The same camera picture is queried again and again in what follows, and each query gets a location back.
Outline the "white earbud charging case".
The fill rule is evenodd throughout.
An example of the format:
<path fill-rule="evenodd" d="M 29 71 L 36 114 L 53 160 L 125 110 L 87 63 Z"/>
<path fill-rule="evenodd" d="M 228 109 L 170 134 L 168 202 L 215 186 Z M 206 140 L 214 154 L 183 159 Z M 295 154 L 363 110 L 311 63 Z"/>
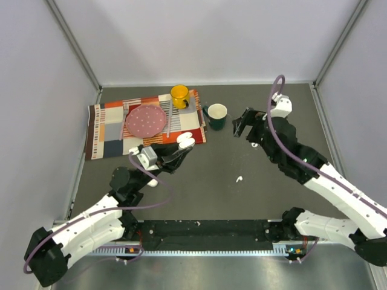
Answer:
<path fill-rule="evenodd" d="M 193 138 L 193 133 L 185 132 L 177 137 L 176 142 L 178 143 L 179 149 L 185 149 L 194 146 L 195 139 Z"/>

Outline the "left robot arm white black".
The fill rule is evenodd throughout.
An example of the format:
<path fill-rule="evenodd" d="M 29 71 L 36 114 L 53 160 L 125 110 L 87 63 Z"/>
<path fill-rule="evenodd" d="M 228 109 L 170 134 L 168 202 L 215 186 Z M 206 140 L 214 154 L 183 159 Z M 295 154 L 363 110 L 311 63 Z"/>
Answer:
<path fill-rule="evenodd" d="M 137 232 L 132 211 L 142 209 L 140 190 L 162 172 L 173 174 L 194 145 L 190 137 L 177 143 L 130 149 L 133 167 L 113 171 L 111 189 L 102 199 L 69 221 L 33 233 L 24 255 L 24 273 L 34 275 L 43 287 L 51 286 L 97 248 L 117 239 L 132 239 Z"/>

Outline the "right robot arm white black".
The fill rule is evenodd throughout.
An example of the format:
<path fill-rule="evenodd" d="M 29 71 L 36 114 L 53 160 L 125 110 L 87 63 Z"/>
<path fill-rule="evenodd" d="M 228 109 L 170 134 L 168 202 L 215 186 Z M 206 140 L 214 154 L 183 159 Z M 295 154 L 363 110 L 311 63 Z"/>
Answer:
<path fill-rule="evenodd" d="M 341 211 L 345 219 L 321 216 L 302 208 L 282 215 L 282 232 L 289 239 L 313 236 L 344 245 L 375 266 L 386 266 L 386 208 L 346 180 L 318 151 L 298 142 L 296 128 L 283 117 L 247 108 L 232 121 L 239 137 L 259 145 L 285 176 L 316 192 Z"/>

